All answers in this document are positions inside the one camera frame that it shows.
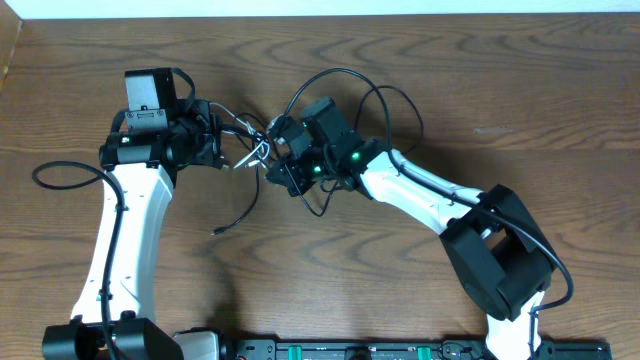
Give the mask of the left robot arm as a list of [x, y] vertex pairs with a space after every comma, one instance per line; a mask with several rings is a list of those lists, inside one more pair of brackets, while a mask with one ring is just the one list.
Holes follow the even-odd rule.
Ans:
[[206, 100], [176, 94], [179, 68], [128, 71], [128, 106], [99, 149], [104, 202], [83, 290], [65, 325], [46, 328], [47, 359], [219, 359], [213, 330], [167, 335], [155, 323], [159, 236], [177, 174], [189, 165], [221, 168], [220, 128]]

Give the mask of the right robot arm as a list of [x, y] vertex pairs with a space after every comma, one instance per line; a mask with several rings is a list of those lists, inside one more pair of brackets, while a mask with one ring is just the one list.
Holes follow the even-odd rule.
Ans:
[[465, 292], [487, 315], [486, 347], [497, 359], [531, 359], [541, 345], [533, 313], [556, 257], [531, 214], [509, 188], [483, 192], [440, 178], [377, 139], [364, 139], [324, 97], [298, 120], [273, 119], [268, 135], [288, 147], [268, 172], [302, 196], [334, 180], [386, 203], [436, 233]]

